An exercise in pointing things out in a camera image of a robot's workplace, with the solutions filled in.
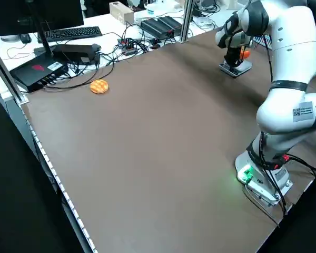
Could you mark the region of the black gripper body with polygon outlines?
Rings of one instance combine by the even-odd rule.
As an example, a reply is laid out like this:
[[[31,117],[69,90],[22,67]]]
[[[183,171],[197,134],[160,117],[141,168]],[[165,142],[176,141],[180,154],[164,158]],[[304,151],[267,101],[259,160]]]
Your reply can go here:
[[[226,61],[238,61],[240,59],[241,47],[229,47],[226,53]]]

